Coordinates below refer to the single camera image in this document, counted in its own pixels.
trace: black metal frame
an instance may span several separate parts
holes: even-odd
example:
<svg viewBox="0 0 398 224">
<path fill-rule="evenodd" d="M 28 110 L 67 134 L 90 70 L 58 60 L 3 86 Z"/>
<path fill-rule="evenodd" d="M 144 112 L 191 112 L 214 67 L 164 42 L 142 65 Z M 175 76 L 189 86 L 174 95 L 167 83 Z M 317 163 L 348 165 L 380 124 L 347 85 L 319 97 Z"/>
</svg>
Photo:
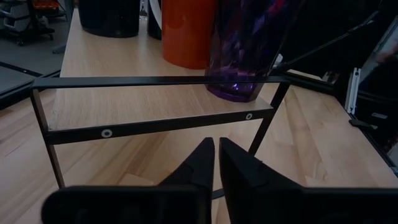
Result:
<svg viewBox="0 0 398 224">
<path fill-rule="evenodd" d="M 286 71 L 278 72 L 278 74 L 283 75 L 288 79 L 292 85 L 296 85 L 309 90 L 317 91 L 327 95 L 336 95 L 336 86 L 332 83 L 325 82 L 323 80 L 316 80 L 309 77 L 304 77 L 302 75 L 297 75 L 295 73 Z"/>
<path fill-rule="evenodd" d="M 271 101 L 272 108 L 253 111 L 239 111 L 223 114 L 192 116 L 186 118 L 162 119 L 128 124 L 112 124 L 89 128 L 49 130 L 39 90 L 54 88 L 96 88 L 112 86 L 154 86 L 154 85 L 197 85 L 220 83 L 280 83 Z M 60 188 L 65 186 L 62 171 L 54 149 L 56 144 L 89 141 L 94 139 L 117 138 L 137 134 L 156 133 L 178 129 L 225 124 L 245 120 L 263 119 L 251 144 L 249 153 L 255 155 L 268 127 L 281 104 L 290 82 L 283 77 L 89 77 L 89 78 L 37 78 L 31 86 L 30 99 L 39 122 L 45 147 Z M 224 195 L 223 190 L 213 192 L 213 198 Z"/>
</svg>

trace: screw hole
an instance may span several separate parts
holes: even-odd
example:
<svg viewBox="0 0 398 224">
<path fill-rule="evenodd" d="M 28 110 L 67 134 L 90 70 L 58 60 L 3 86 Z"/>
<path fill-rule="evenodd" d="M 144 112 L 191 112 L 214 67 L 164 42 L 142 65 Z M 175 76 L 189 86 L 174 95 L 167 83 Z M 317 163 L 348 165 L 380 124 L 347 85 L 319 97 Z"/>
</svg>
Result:
<svg viewBox="0 0 398 224">
<path fill-rule="evenodd" d="M 253 117 L 253 114 L 249 113 L 248 115 L 246 115 L 246 119 L 249 120 Z"/>
<path fill-rule="evenodd" d="M 112 136 L 112 131 L 109 130 L 109 129 L 105 129 L 105 130 L 102 131 L 101 135 L 104 138 L 109 138 L 109 137 Z"/>
</svg>

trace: black container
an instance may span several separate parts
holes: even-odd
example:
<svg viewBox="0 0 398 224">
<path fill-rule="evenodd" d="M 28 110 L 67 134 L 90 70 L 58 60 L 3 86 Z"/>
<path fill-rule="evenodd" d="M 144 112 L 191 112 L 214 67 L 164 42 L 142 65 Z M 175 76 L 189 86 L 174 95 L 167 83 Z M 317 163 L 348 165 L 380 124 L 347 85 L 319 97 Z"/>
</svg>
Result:
<svg viewBox="0 0 398 224">
<path fill-rule="evenodd" d="M 140 0 L 79 0 L 80 23 L 104 37 L 134 37 L 139 30 Z"/>
<path fill-rule="evenodd" d="M 158 0 L 159 6 L 162 7 L 162 0 Z M 154 12 L 150 6 L 150 1 L 148 1 L 148 35 L 158 40 L 162 40 L 162 30 L 160 29 L 158 23 L 156 22 Z"/>
</svg>

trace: metal bar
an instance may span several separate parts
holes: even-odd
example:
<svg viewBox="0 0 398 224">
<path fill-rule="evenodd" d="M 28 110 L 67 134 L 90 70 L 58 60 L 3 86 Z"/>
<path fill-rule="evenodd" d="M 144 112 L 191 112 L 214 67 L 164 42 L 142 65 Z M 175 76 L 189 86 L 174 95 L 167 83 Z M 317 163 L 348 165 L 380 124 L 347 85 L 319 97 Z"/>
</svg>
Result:
<svg viewBox="0 0 398 224">
<path fill-rule="evenodd" d="M 96 88 L 117 86 L 196 85 L 220 83 L 287 83 L 284 77 L 197 76 L 197 77 L 71 77 L 37 78 L 32 89 Z"/>
<path fill-rule="evenodd" d="M 224 189 L 218 189 L 218 190 L 214 190 L 212 195 L 211 195 L 211 199 L 218 199 L 220 197 L 224 197 Z"/>
<path fill-rule="evenodd" d="M 27 74 L 27 75 L 32 75 L 32 76 L 34 76 L 34 77 L 41 77 L 41 76 L 43 76 L 43 74 L 40 74 L 40 73 L 38 73 L 38 72 L 33 72 L 33 71 L 28 70 L 28 69 L 21 68 L 21 67 L 15 66 L 15 65 L 10 65 L 10 64 L 4 63 L 4 62 L 0 62 L 0 66 L 2 66 L 2 67 L 4 67 L 4 68 L 11 69 L 11 70 L 14 70 L 14 71 L 17 71 L 17 72 L 25 73 L 25 74 Z"/>
<path fill-rule="evenodd" d="M 114 124 L 89 128 L 49 131 L 46 140 L 50 144 L 65 144 L 104 138 L 117 138 L 137 134 L 157 133 L 186 128 L 225 124 L 252 119 L 272 119 L 273 109 L 239 111 L 204 116 L 145 121 L 129 124 Z"/>
<path fill-rule="evenodd" d="M 274 119 L 274 115 L 276 114 L 276 111 L 278 110 L 280 104 L 282 103 L 282 100 L 284 99 L 287 90 L 289 89 L 289 86 L 290 86 L 289 83 L 279 84 L 278 89 L 276 90 L 275 95 L 271 101 L 271 106 L 273 107 L 272 114 L 270 117 L 264 118 L 262 120 L 260 127 L 253 139 L 253 142 L 250 145 L 249 154 L 256 155 L 256 152 L 259 149 L 261 142 L 267 133 L 269 125 L 271 124 L 272 119 Z"/>
<path fill-rule="evenodd" d="M 55 179 L 57 180 L 57 184 L 58 184 L 59 188 L 65 187 L 65 183 L 64 183 L 63 177 L 62 177 L 62 171 L 60 168 L 60 164 L 58 163 L 58 158 L 57 158 L 57 154 L 55 152 L 54 146 L 52 144 L 49 144 L 49 142 L 47 141 L 47 138 L 45 137 L 47 130 L 48 130 L 48 124 L 47 124 L 47 120 L 45 118 L 45 113 L 43 110 L 43 106 L 42 106 L 42 102 L 40 100 L 40 95 L 39 95 L 38 90 L 32 91 L 30 100 L 32 101 L 32 106 L 35 111 L 37 122 L 39 123 L 39 128 L 43 135 L 45 148 L 47 150 L 47 153 L 49 154 L 51 166 L 54 171 Z"/>
<path fill-rule="evenodd" d="M 280 74 L 283 75 L 284 78 L 286 78 L 288 81 L 291 82 L 291 84 L 295 86 L 317 91 L 327 95 L 332 95 L 332 96 L 335 95 L 336 92 L 335 86 L 331 83 L 324 82 L 322 80 L 315 80 L 312 78 L 304 77 L 291 72 L 283 72 Z"/>
<path fill-rule="evenodd" d="M 380 103 L 384 105 L 390 105 L 392 107 L 398 105 L 398 98 L 386 98 L 384 96 L 379 96 L 371 94 L 365 91 L 358 91 L 358 98 L 373 103 Z"/>
</svg>

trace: black jar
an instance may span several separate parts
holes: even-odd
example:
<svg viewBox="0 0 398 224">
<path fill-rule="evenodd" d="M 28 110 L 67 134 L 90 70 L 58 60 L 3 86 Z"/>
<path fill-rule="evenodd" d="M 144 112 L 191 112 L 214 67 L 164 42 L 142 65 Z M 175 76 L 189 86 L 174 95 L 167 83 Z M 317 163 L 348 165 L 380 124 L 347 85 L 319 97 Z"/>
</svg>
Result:
<svg viewBox="0 0 398 224">
<path fill-rule="evenodd" d="M 139 30 L 140 0 L 79 0 L 82 28 L 104 37 L 134 37 Z"/>
</svg>

